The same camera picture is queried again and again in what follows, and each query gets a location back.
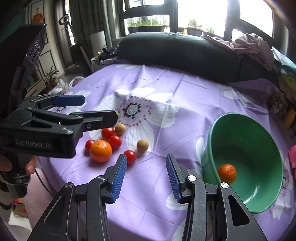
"green bucket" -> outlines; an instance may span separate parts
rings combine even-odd
[[[283,166],[271,135],[245,115],[229,113],[212,125],[202,156],[206,183],[219,185],[217,169],[232,164],[237,178],[231,187],[251,213],[261,213],[276,200],[282,186]]]

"finger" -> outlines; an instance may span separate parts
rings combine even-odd
[[[37,157],[32,156],[31,160],[26,164],[26,167],[25,167],[26,173],[29,175],[34,174],[36,166],[37,166]]]
[[[10,160],[0,154],[0,171],[9,172],[11,170],[11,162]]]

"orange fruit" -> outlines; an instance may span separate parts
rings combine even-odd
[[[95,161],[106,162],[112,155],[112,147],[108,142],[98,140],[92,144],[89,153]]]
[[[223,164],[218,169],[219,177],[222,182],[232,184],[237,177],[237,171],[235,167],[231,164]]]

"purple bedsheet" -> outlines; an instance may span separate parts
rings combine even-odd
[[[148,151],[127,169],[116,203],[107,205],[111,238],[178,241],[187,205],[178,204],[172,195],[165,167],[167,154],[173,153],[179,164],[201,177],[200,160],[214,120],[228,112],[247,115],[271,133],[282,155],[284,179],[280,195],[268,210],[254,215],[268,240],[276,241],[295,214],[295,189],[288,160],[291,140],[281,123],[270,117],[265,104],[274,88],[266,79],[226,86],[169,69],[113,64],[67,93],[83,94],[83,106],[56,107],[54,111],[118,111],[118,122],[127,126],[120,149],[103,164],[85,156],[84,144],[88,139],[100,139],[98,130],[84,134],[72,159],[38,159],[58,191],[66,182],[88,183],[114,165],[120,153],[135,150],[137,141],[146,139]]]

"silver screw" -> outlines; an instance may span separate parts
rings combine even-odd
[[[228,183],[221,183],[220,185],[221,185],[222,188],[228,188],[229,187]]]
[[[106,179],[106,178],[105,178],[104,176],[98,176],[98,177],[97,177],[97,180],[98,180],[98,181],[105,181],[105,179]]]
[[[71,129],[68,130],[66,127],[62,128],[62,132],[67,133],[67,134],[72,134],[73,133],[73,131]]]
[[[187,177],[187,179],[188,179],[189,181],[195,181],[195,180],[196,180],[196,176],[194,176],[194,175],[189,175],[189,176]]]
[[[66,183],[65,184],[65,188],[67,188],[67,189],[72,188],[72,187],[73,187],[72,183]]]

